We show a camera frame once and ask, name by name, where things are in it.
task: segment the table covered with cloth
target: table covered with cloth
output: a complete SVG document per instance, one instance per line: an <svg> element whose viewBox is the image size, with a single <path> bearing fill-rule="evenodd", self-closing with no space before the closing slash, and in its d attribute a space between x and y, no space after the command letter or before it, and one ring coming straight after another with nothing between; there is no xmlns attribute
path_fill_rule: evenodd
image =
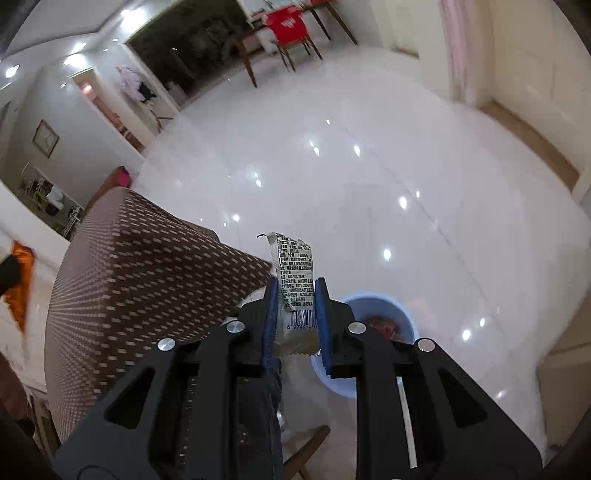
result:
<svg viewBox="0 0 591 480"><path fill-rule="evenodd" d="M159 339L205 337L270 268L132 190L108 191L73 238L49 306L45 372L61 441Z"/></svg>

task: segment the orange plastic bag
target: orange plastic bag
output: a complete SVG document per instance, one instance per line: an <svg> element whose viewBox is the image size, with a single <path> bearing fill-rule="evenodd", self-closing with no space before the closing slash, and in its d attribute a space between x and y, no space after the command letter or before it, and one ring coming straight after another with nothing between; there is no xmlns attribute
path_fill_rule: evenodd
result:
<svg viewBox="0 0 591 480"><path fill-rule="evenodd" d="M21 266L21 281L18 285L6 291L4 294L4 301L12 312L12 316L18 325L18 329L22 333L25 333L27 301L29 298L31 276L33 274L33 264L35 263L35 254L29 247L25 247L17 241L12 243L11 253L16 257Z"/></svg>

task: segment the silver screw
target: silver screw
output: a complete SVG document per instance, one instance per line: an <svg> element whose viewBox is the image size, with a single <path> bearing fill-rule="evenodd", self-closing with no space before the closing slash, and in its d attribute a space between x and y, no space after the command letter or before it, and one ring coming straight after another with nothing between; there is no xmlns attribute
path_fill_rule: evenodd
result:
<svg viewBox="0 0 591 480"><path fill-rule="evenodd" d="M176 342L172 338L163 338L158 342L158 350L162 350L163 352L168 352L172 350Z"/></svg>
<svg viewBox="0 0 591 480"><path fill-rule="evenodd" d="M361 335L362 333L365 333L365 331L368 329L365 326L365 324L361 322L351 322L347 328L351 333L354 333L355 335Z"/></svg>
<svg viewBox="0 0 591 480"><path fill-rule="evenodd" d="M418 349L423 352L432 352L435 350L435 342L430 338L421 338L418 341Z"/></svg>
<svg viewBox="0 0 591 480"><path fill-rule="evenodd" d="M230 333L240 333L244 330L244 324L240 320L234 320L226 324L226 330Z"/></svg>

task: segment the picture frame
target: picture frame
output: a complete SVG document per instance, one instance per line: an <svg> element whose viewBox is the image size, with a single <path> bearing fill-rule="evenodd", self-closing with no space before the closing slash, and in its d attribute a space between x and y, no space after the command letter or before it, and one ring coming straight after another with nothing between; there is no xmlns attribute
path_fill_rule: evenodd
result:
<svg viewBox="0 0 591 480"><path fill-rule="evenodd" d="M35 135L33 136L33 143L47 158L51 157L60 137L53 131L45 120L39 122Z"/></svg>

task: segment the blue bucket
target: blue bucket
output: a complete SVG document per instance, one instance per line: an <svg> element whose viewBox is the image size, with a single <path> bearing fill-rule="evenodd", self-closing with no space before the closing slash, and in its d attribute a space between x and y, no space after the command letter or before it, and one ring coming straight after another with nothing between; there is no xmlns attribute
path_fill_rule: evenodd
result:
<svg viewBox="0 0 591 480"><path fill-rule="evenodd" d="M397 334L407 343L414 343L418 338L417 325L410 313L396 300L379 293L361 292L349 295L341 300L347 303L355 320L363 322L372 316L381 316L393 320ZM357 385L354 378L331 378L326 375L321 355L312 355L311 363L320 381L333 392L347 398L357 398Z"/></svg>

